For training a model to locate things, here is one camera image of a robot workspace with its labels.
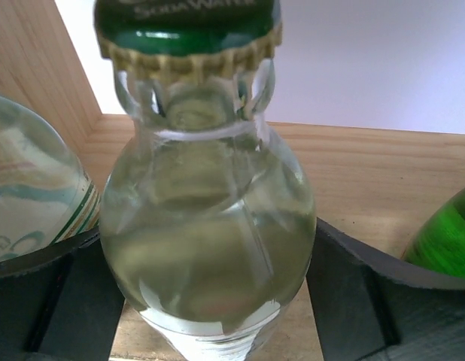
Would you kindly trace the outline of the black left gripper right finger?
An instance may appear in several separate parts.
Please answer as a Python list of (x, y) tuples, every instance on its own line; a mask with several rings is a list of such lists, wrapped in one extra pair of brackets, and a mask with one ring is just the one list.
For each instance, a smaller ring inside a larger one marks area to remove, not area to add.
[(325, 360), (465, 360), (465, 280), (317, 221), (306, 276)]

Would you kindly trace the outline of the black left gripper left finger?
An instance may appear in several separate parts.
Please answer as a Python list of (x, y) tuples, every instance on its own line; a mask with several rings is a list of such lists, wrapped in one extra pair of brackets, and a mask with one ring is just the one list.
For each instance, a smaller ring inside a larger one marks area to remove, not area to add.
[(0, 262), (0, 360), (107, 360), (123, 303), (97, 228)]

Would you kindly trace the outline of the clear glass bottle green cap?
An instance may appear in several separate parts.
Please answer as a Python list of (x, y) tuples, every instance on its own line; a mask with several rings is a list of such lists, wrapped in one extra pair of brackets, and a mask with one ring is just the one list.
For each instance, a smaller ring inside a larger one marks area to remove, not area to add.
[(265, 119), (278, 1), (97, 1), (94, 26), (135, 134), (99, 231), (126, 301), (188, 360), (247, 360), (298, 293), (312, 189)]

